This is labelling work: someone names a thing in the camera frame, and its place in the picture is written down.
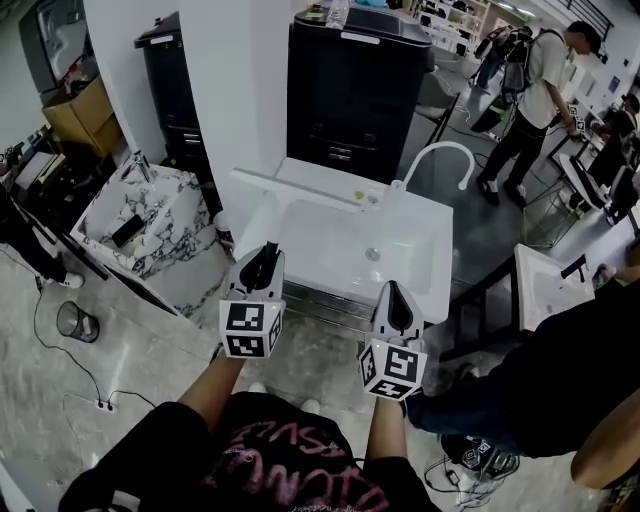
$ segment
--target marble floor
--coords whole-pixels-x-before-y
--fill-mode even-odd
[[[446,70],[441,73],[452,88],[463,91],[462,101],[468,105],[477,91],[466,86],[462,75]],[[476,111],[487,99],[478,99],[480,107]],[[456,112],[450,126],[465,131],[466,117],[466,113]],[[429,121],[414,120],[401,172],[424,145],[432,128]],[[461,140],[470,147],[475,144],[473,151],[486,153],[492,148],[487,141],[452,129],[445,132],[444,140]],[[545,151],[550,144],[552,141],[545,144]],[[518,241],[520,217],[507,199],[503,208],[491,209],[475,190],[457,191],[451,185],[459,177],[447,171],[459,165],[444,153],[436,158],[437,174],[427,170],[417,173],[411,189],[456,209],[453,290],[459,291],[508,256]],[[555,171],[542,160],[543,157],[537,175],[542,180],[549,179]],[[536,178],[530,176],[527,180],[527,185],[536,187]],[[600,231],[600,227],[595,232],[580,231],[581,236],[572,243],[592,243],[598,233],[602,235]],[[12,250],[8,253],[16,257]],[[60,490],[81,470],[95,464],[150,406],[136,396],[116,394],[112,400],[115,414],[98,410],[96,388],[89,377],[67,355],[46,350],[34,336],[36,307],[35,326],[41,339],[66,348],[86,366],[95,376],[103,400],[114,390],[141,393],[155,404],[176,399],[207,366],[218,343],[216,296],[206,306],[210,316],[200,330],[143,302],[117,280],[104,282],[86,273],[72,256],[65,255],[65,263],[87,275],[86,285],[72,291],[50,284],[40,297],[33,275],[0,253],[0,457],[44,462],[53,475],[49,485]],[[57,332],[56,313],[67,300],[75,301],[99,319],[102,332],[94,345],[80,344]],[[432,346],[442,346],[447,336],[446,327],[432,329],[427,340]],[[373,400],[362,393],[357,350],[358,345],[339,331],[287,313],[283,335],[272,358],[248,363],[237,389],[247,389],[252,381],[260,380],[271,392],[296,404],[308,398],[318,399],[322,414],[340,425],[355,455],[362,457],[366,443],[363,432],[369,428]],[[498,353],[480,352],[467,359],[488,372],[500,358]],[[431,391],[446,386],[460,362],[431,364],[427,373]],[[442,451],[436,436],[417,431],[409,424],[407,428],[411,463],[422,475],[426,467],[442,458]],[[570,455],[523,459],[519,471],[505,481],[483,509],[595,512],[603,495],[571,482],[570,460]],[[441,473],[434,472],[431,477],[434,485],[446,485]],[[429,492],[443,511],[454,506],[455,494]]]

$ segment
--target trash bin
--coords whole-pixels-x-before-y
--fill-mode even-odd
[[[58,332],[67,338],[93,343],[100,335],[98,319],[75,303],[65,302],[58,311]]]

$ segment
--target chair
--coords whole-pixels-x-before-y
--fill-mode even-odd
[[[434,139],[435,142],[440,141],[459,97],[460,93],[455,95],[448,93],[435,73],[424,75],[415,112],[436,123],[436,128],[425,147],[434,142]]]

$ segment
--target sink basin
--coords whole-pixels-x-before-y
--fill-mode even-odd
[[[174,169],[152,165],[151,183],[147,183],[138,170],[122,180],[124,170],[118,169],[92,201],[76,224],[74,236],[80,236],[93,250],[133,269],[190,178],[177,174]],[[119,248],[113,242],[113,234],[134,215],[142,218],[144,229],[133,241]]]
[[[451,208],[406,193],[380,213],[367,208],[367,199],[380,201],[386,186],[306,162],[285,162],[277,177],[345,199],[363,198],[358,213],[306,201],[289,206],[280,239],[287,280],[370,306],[377,303],[383,285],[396,280],[411,292],[426,321],[447,319]],[[269,219],[274,218],[272,205],[265,200],[252,217],[236,248],[237,258],[265,243]]]
[[[524,245],[518,245],[515,254],[522,329],[533,332],[551,315],[594,299],[591,281],[582,283],[579,272],[562,279],[566,265]]]

